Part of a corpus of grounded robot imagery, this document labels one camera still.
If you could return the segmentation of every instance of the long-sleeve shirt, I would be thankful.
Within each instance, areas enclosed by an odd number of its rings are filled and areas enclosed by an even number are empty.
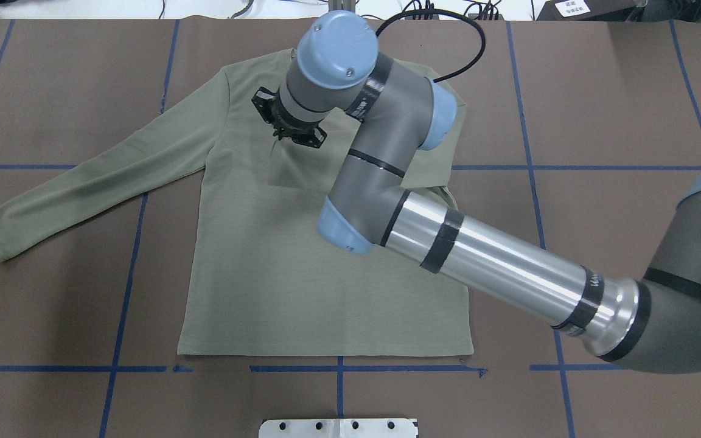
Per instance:
[[[223,67],[125,141],[4,203],[0,262],[204,169],[179,354],[471,354],[465,286],[381,247],[345,252],[316,232],[358,122],[334,110],[321,123],[328,138],[320,149],[273,139],[251,97],[259,86],[276,89],[293,55]],[[457,102],[453,130],[440,147],[416,153],[403,181],[448,204],[464,120]]]

